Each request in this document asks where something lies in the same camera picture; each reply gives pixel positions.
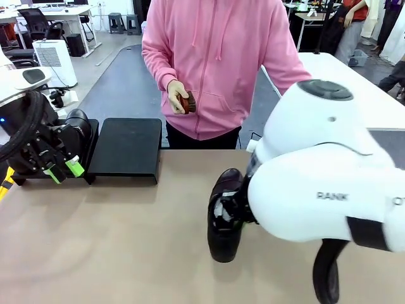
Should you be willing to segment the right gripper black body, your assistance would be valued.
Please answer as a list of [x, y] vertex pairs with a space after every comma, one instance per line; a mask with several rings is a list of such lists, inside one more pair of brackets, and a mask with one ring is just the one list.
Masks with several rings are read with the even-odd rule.
[[242, 181], [242, 184], [239, 189], [238, 196], [237, 196], [239, 212], [240, 212], [240, 219], [243, 220], [244, 222], [255, 222], [256, 221], [256, 219], [254, 218], [254, 215], [252, 214], [252, 211], [250, 209], [249, 200], [247, 197], [249, 183], [250, 183], [251, 178], [254, 175], [255, 171], [256, 171], [256, 155], [251, 155], [247, 169], [246, 169], [246, 174], [243, 178], [243, 181]]

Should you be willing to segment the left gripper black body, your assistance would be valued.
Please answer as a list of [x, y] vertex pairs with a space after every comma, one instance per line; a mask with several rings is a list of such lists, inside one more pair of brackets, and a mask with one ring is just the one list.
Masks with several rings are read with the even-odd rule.
[[8, 159], [8, 165], [18, 174], [40, 174], [46, 162], [61, 162], [72, 149], [67, 147], [72, 128], [67, 125], [59, 127], [41, 127], [24, 145]]

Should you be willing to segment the person's right hand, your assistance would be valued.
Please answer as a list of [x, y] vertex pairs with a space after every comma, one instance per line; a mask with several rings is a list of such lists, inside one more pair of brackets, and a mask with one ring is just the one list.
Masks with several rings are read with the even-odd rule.
[[185, 90], [183, 83], [178, 80], [171, 80], [167, 85], [168, 100], [174, 114], [184, 114], [185, 110], [179, 100], [179, 97], [188, 99], [189, 95]]

